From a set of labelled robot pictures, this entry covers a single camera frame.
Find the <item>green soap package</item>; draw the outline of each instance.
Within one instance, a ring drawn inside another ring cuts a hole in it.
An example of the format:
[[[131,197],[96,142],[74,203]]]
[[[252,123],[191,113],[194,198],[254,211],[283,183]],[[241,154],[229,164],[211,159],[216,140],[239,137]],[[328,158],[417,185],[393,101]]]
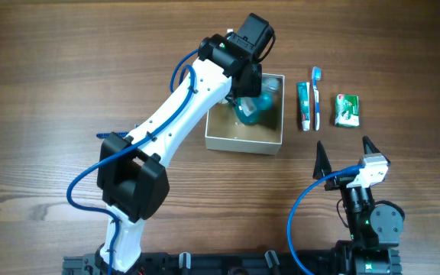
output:
[[[356,128],[359,126],[359,97],[337,95],[335,99],[335,126]]]

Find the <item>toothbrush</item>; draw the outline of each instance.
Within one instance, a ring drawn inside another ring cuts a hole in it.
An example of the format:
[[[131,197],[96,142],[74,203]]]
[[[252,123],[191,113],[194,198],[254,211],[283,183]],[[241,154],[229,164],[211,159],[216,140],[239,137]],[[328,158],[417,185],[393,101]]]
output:
[[[320,104],[319,104],[319,90],[317,89],[317,80],[322,78],[322,70],[318,67],[313,67],[312,70],[312,84],[313,97],[315,100],[315,131],[320,128]]]

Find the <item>box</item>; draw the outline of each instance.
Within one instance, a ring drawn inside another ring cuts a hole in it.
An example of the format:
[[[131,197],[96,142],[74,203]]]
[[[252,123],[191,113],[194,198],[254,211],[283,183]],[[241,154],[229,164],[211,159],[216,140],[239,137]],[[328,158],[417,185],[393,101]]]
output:
[[[278,152],[283,142],[284,76],[263,73],[264,77],[281,82],[274,108],[263,114],[266,119],[260,124],[244,125],[230,104],[216,104],[206,115],[207,149],[271,155]]]

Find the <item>black cable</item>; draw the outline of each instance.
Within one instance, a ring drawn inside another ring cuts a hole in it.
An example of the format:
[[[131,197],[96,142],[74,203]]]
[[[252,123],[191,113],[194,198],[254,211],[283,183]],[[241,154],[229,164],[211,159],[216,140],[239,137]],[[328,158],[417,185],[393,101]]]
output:
[[[344,221],[344,219],[341,216],[341,213],[339,212],[339,203],[342,202],[342,199],[339,199],[339,201],[337,202],[337,205],[335,206],[335,208],[337,209],[337,214],[339,214],[339,218],[341,218],[342,223],[344,224],[344,226],[346,228],[349,228],[349,225]]]
[[[260,63],[264,58],[267,57],[271,49],[273,48],[274,42],[276,42],[276,35],[273,33],[273,42],[271,42],[271,46],[269,46],[269,49],[267,49],[267,52],[259,59],[257,60],[258,63]]]
[[[405,221],[405,212],[398,205],[394,204],[391,201],[387,201],[387,200],[380,200],[380,201],[377,201],[374,203],[374,205],[379,205],[379,204],[384,204],[384,205],[388,205],[388,206],[395,208],[398,211],[398,213],[400,213],[400,215],[402,216],[402,219]]]

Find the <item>blue cable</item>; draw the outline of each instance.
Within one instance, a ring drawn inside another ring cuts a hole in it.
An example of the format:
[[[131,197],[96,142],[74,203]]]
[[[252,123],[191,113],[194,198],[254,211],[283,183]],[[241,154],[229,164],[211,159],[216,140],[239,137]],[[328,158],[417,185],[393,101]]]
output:
[[[183,58],[183,59],[177,64],[176,69],[174,69],[174,72],[173,72],[173,77],[171,78],[171,84],[169,84],[169,90],[170,90],[171,92],[174,92],[174,88],[173,88],[173,86],[174,86],[174,78],[176,78],[177,71],[180,70],[181,65],[183,65],[183,63],[184,63],[186,60],[188,60],[188,58],[192,57],[195,53],[198,53],[198,49],[196,49],[196,50],[192,51],[191,53],[189,53],[187,56],[185,56],[185,57],[184,57],[184,58]]]
[[[108,275],[112,275],[112,272],[113,272],[113,247],[115,246],[116,238],[118,237],[118,233],[120,232],[120,219],[115,214],[113,214],[112,212],[110,212],[107,209],[100,209],[97,207],[84,206],[84,205],[80,205],[80,204],[74,202],[73,197],[72,197],[74,186],[76,186],[76,184],[80,180],[82,180],[85,176],[89,175],[92,171],[94,171],[100,167],[103,167],[104,165],[109,164],[109,163],[117,160],[118,158],[123,157],[124,155],[132,152],[133,150],[136,150],[140,146],[146,144],[148,141],[150,141],[150,136],[152,136],[152,137],[157,136],[165,127],[167,127],[167,125],[169,125],[174,119],[176,119],[176,117],[183,111],[183,109],[186,107],[189,100],[193,96],[193,91],[194,91],[194,87],[195,87],[195,83],[196,83],[195,82],[196,73],[195,73],[195,70],[193,69],[193,67],[191,65],[185,65],[185,69],[183,69],[183,71],[185,71],[186,69],[188,69],[189,73],[191,74],[191,80],[190,80],[190,86],[188,88],[188,94],[186,95],[186,98],[184,99],[183,103],[179,106],[179,108],[161,126],[159,126],[157,129],[155,129],[151,135],[144,137],[141,141],[138,141],[136,144],[133,144],[130,147],[127,147],[124,150],[121,150],[118,153],[113,154],[113,155],[105,158],[104,160],[101,160],[100,162],[95,163],[90,168],[84,170],[80,175],[78,175],[69,184],[69,187],[67,187],[66,197],[67,197],[67,202],[70,205],[72,205],[73,207],[75,207],[77,209],[81,209],[84,211],[100,212],[100,213],[107,214],[107,215],[111,216],[113,218],[113,221],[115,222],[115,233],[113,234],[113,238],[110,241],[110,247],[109,247],[110,258],[109,258],[109,265],[108,265]],[[174,81],[174,76],[176,75],[176,72],[177,72],[177,68],[175,70],[175,73],[173,74],[173,77],[171,79],[171,83],[173,83],[173,81]]]
[[[315,183],[313,183],[311,186],[309,186],[303,193],[298,197],[295,204],[291,208],[290,216],[288,216],[288,222],[286,223],[286,236],[288,239],[288,246],[290,247],[291,256],[293,256],[293,259],[295,260],[296,264],[298,264],[298,267],[303,270],[303,272],[307,275],[313,275],[310,270],[308,270],[302,262],[299,260],[298,256],[296,256],[296,251],[293,246],[293,241],[291,239],[291,221],[293,220],[293,216],[295,215],[296,208],[298,208],[299,203],[302,201],[302,199],[308,194],[310,191],[312,191],[313,188],[315,188],[320,183],[325,182],[326,180],[330,180],[334,176],[349,176],[349,175],[357,175],[359,174],[359,169],[363,168],[361,165],[354,165],[351,167],[348,167],[346,169],[330,173],[327,176],[322,177],[320,180],[317,180]]]

